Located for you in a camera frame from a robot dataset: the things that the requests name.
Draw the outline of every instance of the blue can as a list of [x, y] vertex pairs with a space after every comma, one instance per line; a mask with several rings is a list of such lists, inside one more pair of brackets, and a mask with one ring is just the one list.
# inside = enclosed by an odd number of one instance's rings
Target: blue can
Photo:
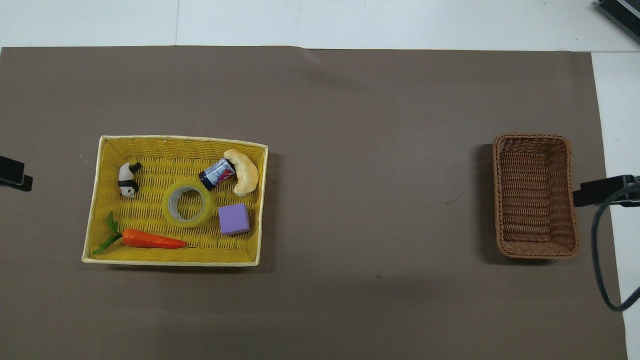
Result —
[[218, 160], [214, 165], [206, 168], [203, 172], [198, 174], [200, 178], [200, 182], [207, 188], [207, 190], [211, 191], [215, 188], [220, 182], [227, 180], [236, 174], [236, 168], [233, 164], [227, 161], [227, 159], [222, 158]]

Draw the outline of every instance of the yellow tape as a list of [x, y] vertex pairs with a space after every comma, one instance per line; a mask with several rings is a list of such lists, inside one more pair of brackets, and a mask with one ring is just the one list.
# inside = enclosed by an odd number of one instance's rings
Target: yellow tape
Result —
[[[202, 207], [195, 218], [185, 219], [178, 212], [178, 200], [182, 194], [196, 191], [202, 199]], [[178, 227], [196, 227], [204, 225], [212, 215], [213, 203], [207, 189], [195, 180], [185, 179], [171, 185], [162, 196], [162, 212], [169, 225]]]

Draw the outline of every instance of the cashew-shaped object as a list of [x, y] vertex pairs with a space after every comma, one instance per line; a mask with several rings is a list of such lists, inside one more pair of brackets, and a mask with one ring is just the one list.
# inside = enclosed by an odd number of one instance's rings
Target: cashew-shaped object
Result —
[[238, 183], [234, 188], [234, 194], [245, 196], [255, 190], [258, 185], [258, 168], [247, 158], [245, 154], [235, 149], [225, 151], [225, 159], [236, 167]]

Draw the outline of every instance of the toy carrot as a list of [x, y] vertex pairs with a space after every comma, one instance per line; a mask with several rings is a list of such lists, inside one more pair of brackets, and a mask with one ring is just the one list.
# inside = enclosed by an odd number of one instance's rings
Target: toy carrot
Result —
[[166, 238], [160, 235], [148, 234], [144, 231], [135, 229], [124, 229], [122, 233], [118, 232], [118, 222], [113, 220], [113, 211], [109, 213], [107, 217], [107, 225], [109, 229], [114, 232], [109, 236], [107, 241], [100, 244], [100, 248], [93, 252], [93, 255], [102, 253], [107, 249], [109, 245], [116, 242], [117, 239], [122, 238], [124, 245], [133, 247], [160, 247], [163, 249], [177, 249], [187, 245], [186, 242], [178, 239]]

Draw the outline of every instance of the brown paper sheet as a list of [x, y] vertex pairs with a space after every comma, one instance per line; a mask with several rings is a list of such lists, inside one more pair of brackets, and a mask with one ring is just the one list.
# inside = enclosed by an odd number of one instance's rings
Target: brown paper sheet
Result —
[[[0, 188], [0, 357], [623, 359], [594, 208], [574, 259], [495, 246], [487, 144], [515, 131], [605, 176], [588, 53], [4, 48], [0, 153], [34, 182]], [[100, 135], [269, 145], [261, 264], [81, 263]]]

